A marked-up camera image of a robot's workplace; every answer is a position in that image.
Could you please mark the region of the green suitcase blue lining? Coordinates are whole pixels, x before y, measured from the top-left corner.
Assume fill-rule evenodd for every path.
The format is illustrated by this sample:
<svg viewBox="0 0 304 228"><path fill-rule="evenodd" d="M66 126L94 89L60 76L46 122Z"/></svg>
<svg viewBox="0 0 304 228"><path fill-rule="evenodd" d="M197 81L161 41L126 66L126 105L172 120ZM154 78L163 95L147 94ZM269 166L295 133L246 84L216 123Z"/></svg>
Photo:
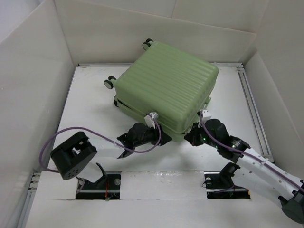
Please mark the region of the green suitcase blue lining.
<svg viewBox="0 0 304 228"><path fill-rule="evenodd" d="M198 111L209 104L219 69L212 63L171 45L147 39L145 52L118 78L104 85L115 90L115 105L144 123L156 112L162 130L181 142L198 121Z"/></svg>

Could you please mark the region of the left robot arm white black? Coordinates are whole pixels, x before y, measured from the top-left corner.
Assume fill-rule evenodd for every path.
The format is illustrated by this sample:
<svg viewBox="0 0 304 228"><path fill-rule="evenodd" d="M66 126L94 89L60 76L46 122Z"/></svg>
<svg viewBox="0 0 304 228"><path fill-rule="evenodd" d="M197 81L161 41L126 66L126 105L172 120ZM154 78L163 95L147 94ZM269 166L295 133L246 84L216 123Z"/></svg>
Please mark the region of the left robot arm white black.
<svg viewBox="0 0 304 228"><path fill-rule="evenodd" d="M103 148L93 145L85 132L101 137L114 147L123 149L123 153L118 156L119 159L126 158L134 153L152 151L157 146L163 146L172 140L159 124L149 127L143 123L134 124L128 132L117 137L119 143L84 127L68 127L57 132L55 136L70 130L78 130L78 132L62 142L50 153L57 172L64 180L79 177L79 174L96 154L103 150Z"/></svg>

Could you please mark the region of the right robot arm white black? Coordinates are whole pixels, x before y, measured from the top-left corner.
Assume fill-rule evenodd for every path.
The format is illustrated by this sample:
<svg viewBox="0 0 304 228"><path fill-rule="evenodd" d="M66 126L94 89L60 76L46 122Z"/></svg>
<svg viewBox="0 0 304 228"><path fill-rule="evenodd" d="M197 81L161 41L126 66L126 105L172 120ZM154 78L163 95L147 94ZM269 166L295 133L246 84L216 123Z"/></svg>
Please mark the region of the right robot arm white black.
<svg viewBox="0 0 304 228"><path fill-rule="evenodd" d="M223 186L253 191L280 207L292 221L304 223L304 180L282 170L245 141L229 135L220 120L194 123L184 139L192 146L211 146L229 160L220 171Z"/></svg>

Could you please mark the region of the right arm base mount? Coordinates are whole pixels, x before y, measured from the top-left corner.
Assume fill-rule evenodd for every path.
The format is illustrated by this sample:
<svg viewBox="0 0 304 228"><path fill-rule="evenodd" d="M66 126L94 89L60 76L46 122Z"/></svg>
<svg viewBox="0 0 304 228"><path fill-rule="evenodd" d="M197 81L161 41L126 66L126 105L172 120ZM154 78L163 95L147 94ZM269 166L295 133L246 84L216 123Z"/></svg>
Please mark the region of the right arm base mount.
<svg viewBox="0 0 304 228"><path fill-rule="evenodd" d="M250 200L249 190L233 183L232 177L240 167L234 163L228 163L221 171L205 171L202 187L206 189L208 200Z"/></svg>

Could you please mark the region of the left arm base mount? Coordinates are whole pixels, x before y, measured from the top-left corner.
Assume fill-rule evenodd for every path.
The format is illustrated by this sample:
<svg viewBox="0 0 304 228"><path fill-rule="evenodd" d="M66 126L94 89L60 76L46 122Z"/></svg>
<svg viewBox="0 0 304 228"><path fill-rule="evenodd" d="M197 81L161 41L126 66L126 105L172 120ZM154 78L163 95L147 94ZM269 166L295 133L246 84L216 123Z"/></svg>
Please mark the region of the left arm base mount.
<svg viewBox="0 0 304 228"><path fill-rule="evenodd" d="M119 200L121 186L121 172L106 172L101 164L96 163L101 172L100 178L91 182L77 177L76 200Z"/></svg>

